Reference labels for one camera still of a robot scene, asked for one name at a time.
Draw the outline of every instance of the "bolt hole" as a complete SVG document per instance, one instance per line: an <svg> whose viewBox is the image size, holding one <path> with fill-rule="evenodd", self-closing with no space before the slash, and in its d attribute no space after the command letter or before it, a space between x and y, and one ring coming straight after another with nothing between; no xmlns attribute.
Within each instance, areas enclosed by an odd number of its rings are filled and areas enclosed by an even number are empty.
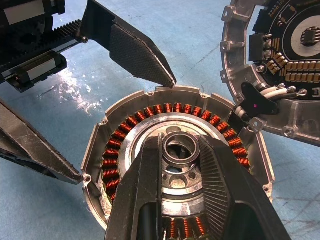
<svg viewBox="0 0 320 240"><path fill-rule="evenodd" d="M86 176L86 177L84 178L84 181L87 182L87 183L89 183L89 182L91 181L91 177L90 177L90 176Z"/></svg>
<svg viewBox="0 0 320 240"><path fill-rule="evenodd" d="M196 179L197 175L194 172L189 173L189 178Z"/></svg>
<svg viewBox="0 0 320 240"><path fill-rule="evenodd" d="M285 131L284 131L284 135L285 135L286 137L291 137L291 136L292 136L292 131L290 131L290 130L285 130Z"/></svg>

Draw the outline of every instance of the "copper wire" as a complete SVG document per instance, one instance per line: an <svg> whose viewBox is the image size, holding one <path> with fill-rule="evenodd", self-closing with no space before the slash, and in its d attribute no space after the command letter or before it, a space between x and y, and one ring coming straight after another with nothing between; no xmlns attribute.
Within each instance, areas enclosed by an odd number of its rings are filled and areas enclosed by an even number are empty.
<svg viewBox="0 0 320 240"><path fill-rule="evenodd" d="M105 190L112 190L115 189L118 184L120 183L120 178L117 179L110 179L106 184L105 184Z"/></svg>
<svg viewBox="0 0 320 240"><path fill-rule="evenodd" d="M216 125L218 125L218 124L220 123L220 120L221 120L220 117L218 117L217 115L214 115L214 116L210 119L209 123L210 123L212 126L215 127Z"/></svg>
<svg viewBox="0 0 320 240"><path fill-rule="evenodd" d="M184 238L193 238L194 234L187 219L183 219Z"/></svg>
<svg viewBox="0 0 320 240"><path fill-rule="evenodd" d="M126 122L131 125L132 127L135 127L139 122L134 116L130 116L126 119Z"/></svg>
<svg viewBox="0 0 320 240"><path fill-rule="evenodd" d="M155 115L153 109L151 107L149 107L149 106L144 109L144 113L148 118L150 118L150 117Z"/></svg>
<svg viewBox="0 0 320 240"><path fill-rule="evenodd" d="M114 158L105 158L102 161L103 168L112 168L118 165L118 160Z"/></svg>
<svg viewBox="0 0 320 240"><path fill-rule="evenodd" d="M135 117L139 120L139 122L142 122L143 120L147 119L146 115L142 111L137 111L135 113Z"/></svg>
<svg viewBox="0 0 320 240"><path fill-rule="evenodd" d="M208 110L204 110L201 118L205 121L208 121L208 119L211 117L211 112L209 112Z"/></svg>
<svg viewBox="0 0 320 240"><path fill-rule="evenodd" d="M107 148L105 151L104 151L104 154L103 156L105 157L118 157L119 155L119 150L118 149L113 149L113 148Z"/></svg>
<svg viewBox="0 0 320 240"><path fill-rule="evenodd" d="M109 147L116 148L116 149L119 149L121 144L122 144L122 141L115 138L111 138L107 143Z"/></svg>
<svg viewBox="0 0 320 240"><path fill-rule="evenodd" d="M236 137L228 141L228 144L231 148L240 147L243 142L240 137Z"/></svg>
<svg viewBox="0 0 320 240"><path fill-rule="evenodd" d="M125 140L127 134L125 134L123 131L120 130L115 130L113 133L113 137L115 137L116 139L120 139L120 140Z"/></svg>
<svg viewBox="0 0 320 240"><path fill-rule="evenodd" d="M195 106L193 111L192 111L192 115L196 116L196 117L199 117L199 115L201 114L202 112L202 108L201 107L198 107L198 106Z"/></svg>
<svg viewBox="0 0 320 240"><path fill-rule="evenodd" d="M107 170L104 170L102 173L102 177L104 179L109 179L115 176L118 176L118 169L107 169Z"/></svg>
<svg viewBox="0 0 320 240"><path fill-rule="evenodd" d="M163 108L164 108L164 112L165 113L172 113L172 105L171 105L171 103L165 103L163 105Z"/></svg>
<svg viewBox="0 0 320 240"><path fill-rule="evenodd" d="M119 129L128 134L133 129L133 127L126 122L123 122L119 125Z"/></svg>
<svg viewBox="0 0 320 240"><path fill-rule="evenodd" d="M111 201L114 201L115 198L116 198L116 193L115 193L115 192L112 192L112 193L110 194L110 199L111 199Z"/></svg>
<svg viewBox="0 0 320 240"><path fill-rule="evenodd" d="M182 112L182 104L181 103L175 103L173 107L173 111L175 113L181 113Z"/></svg>
<svg viewBox="0 0 320 240"><path fill-rule="evenodd" d="M185 104L182 111L183 111L185 114L191 114L191 110L192 110L191 105Z"/></svg>
<svg viewBox="0 0 320 240"><path fill-rule="evenodd" d="M236 155L237 157L248 156L248 152L244 147L233 148L232 151L233 151L233 154Z"/></svg>
<svg viewBox="0 0 320 240"><path fill-rule="evenodd" d="M238 162L244 166L245 168L250 168L250 162L249 162L249 159L248 158L245 158L245 157L238 157L237 158Z"/></svg>
<svg viewBox="0 0 320 240"><path fill-rule="evenodd" d="M154 113L157 114L163 114L164 111L162 110L162 106L160 104L157 104L153 107Z"/></svg>
<svg viewBox="0 0 320 240"><path fill-rule="evenodd" d="M195 221L196 221L196 224L198 226L198 229L199 229L199 232L200 232L201 236L205 235L206 234L206 230L205 230L205 227L204 227L200 217L196 216L195 217Z"/></svg>
<svg viewBox="0 0 320 240"><path fill-rule="evenodd" d="M228 123L226 123L225 121L221 122L218 126L216 126L216 129L218 129L218 131L220 133L223 133L224 131L227 130L227 128L229 127Z"/></svg>
<svg viewBox="0 0 320 240"><path fill-rule="evenodd" d="M237 136L237 133L233 128L231 128L231 129L225 131L222 135L224 136L225 139L231 139L231 138L234 138L235 136Z"/></svg>
<svg viewBox="0 0 320 240"><path fill-rule="evenodd" d="M167 239L177 239L179 235L178 228L176 226L175 220L171 219L169 228L166 232Z"/></svg>

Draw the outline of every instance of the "black circuit board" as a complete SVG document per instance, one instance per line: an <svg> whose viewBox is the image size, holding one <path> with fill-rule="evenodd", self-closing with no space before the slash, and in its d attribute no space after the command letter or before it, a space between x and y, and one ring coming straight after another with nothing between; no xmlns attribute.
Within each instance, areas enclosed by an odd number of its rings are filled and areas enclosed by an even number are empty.
<svg viewBox="0 0 320 240"><path fill-rule="evenodd" d="M320 100L320 0L271 0L268 6L250 36L249 60L264 66L269 85L306 89L302 100Z"/></svg>

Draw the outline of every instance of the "blue floor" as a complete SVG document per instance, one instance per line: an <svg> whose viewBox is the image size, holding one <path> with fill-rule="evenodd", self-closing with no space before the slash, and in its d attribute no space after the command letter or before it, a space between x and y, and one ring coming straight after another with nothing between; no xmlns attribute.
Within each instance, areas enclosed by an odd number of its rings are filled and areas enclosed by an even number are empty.
<svg viewBox="0 0 320 240"><path fill-rule="evenodd" d="M81 19L85 0L67 0L55 26ZM219 72L222 12L229 0L100 0L149 36L180 85L231 100ZM29 121L79 171L95 123L112 104L155 84L134 79L95 42L64 53L68 69L0 97ZM264 133L276 182L273 206L294 240L320 239L320 148ZM84 202L81 185L0 161L0 240L102 240L104 230Z"/></svg>

